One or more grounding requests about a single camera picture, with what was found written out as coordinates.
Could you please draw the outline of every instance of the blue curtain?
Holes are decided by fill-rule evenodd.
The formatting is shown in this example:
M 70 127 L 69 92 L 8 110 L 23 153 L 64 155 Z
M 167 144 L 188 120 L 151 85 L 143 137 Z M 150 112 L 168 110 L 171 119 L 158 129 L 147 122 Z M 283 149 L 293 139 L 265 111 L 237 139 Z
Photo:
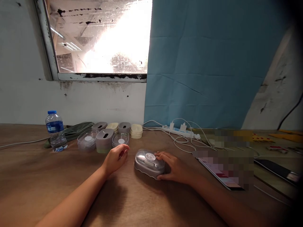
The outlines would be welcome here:
M 153 0 L 144 121 L 241 128 L 288 26 L 274 2 Z

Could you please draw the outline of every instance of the human hand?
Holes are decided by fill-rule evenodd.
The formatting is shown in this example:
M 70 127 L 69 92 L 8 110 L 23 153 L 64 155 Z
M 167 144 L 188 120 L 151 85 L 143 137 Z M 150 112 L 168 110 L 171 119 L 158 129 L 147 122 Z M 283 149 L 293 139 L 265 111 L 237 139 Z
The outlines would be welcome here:
M 120 167 L 125 163 L 128 150 L 129 146 L 126 144 L 120 144 L 110 150 L 101 166 L 107 176 L 120 169 Z
M 190 184 L 197 173 L 179 158 L 168 152 L 157 152 L 155 156 L 158 160 L 164 160 L 171 168 L 168 174 L 162 174 L 157 177 L 158 180 L 172 180 L 184 184 Z

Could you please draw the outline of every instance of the black cable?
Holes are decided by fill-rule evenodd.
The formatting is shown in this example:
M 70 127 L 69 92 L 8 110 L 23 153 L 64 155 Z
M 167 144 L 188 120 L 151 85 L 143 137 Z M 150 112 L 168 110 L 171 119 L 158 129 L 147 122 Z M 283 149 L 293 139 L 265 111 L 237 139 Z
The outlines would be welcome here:
M 281 125 L 282 125 L 282 123 L 284 122 L 284 120 L 288 117 L 288 115 L 290 115 L 291 114 L 291 112 L 300 104 L 300 102 L 302 101 L 302 97 L 303 97 L 303 93 L 302 93 L 302 95 L 301 95 L 301 97 L 300 97 L 300 99 L 299 99 L 299 101 L 298 101 L 298 103 L 289 111 L 289 113 L 283 118 L 283 120 L 280 122 L 280 124 L 279 124 L 279 126 L 278 126 L 278 129 L 277 130 L 279 130 L 280 128 L 281 128 Z

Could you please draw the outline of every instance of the smartphone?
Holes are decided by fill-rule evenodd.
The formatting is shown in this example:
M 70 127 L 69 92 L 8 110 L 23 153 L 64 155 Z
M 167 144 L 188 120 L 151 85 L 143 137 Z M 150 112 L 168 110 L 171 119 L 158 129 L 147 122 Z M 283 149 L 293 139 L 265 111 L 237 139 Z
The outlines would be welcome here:
M 298 186 L 298 181 L 300 179 L 300 175 L 295 172 L 290 171 L 289 169 L 284 168 L 272 161 L 266 159 L 254 159 L 253 160 L 259 166 L 267 169 L 278 177 L 286 180 L 288 183 Z
M 231 178 L 226 176 L 216 166 L 203 158 L 196 158 L 217 180 L 228 190 L 243 191 L 244 189 L 234 182 Z

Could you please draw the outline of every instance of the water bottle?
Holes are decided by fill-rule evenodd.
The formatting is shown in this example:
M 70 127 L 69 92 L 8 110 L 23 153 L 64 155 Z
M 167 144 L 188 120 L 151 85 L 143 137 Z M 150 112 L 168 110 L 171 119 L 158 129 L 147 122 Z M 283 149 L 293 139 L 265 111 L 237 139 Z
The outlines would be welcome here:
M 50 144 L 53 151 L 60 152 L 67 148 L 66 137 L 63 134 L 62 118 L 57 115 L 57 111 L 48 111 L 48 116 L 45 119 L 46 128 L 50 135 Z

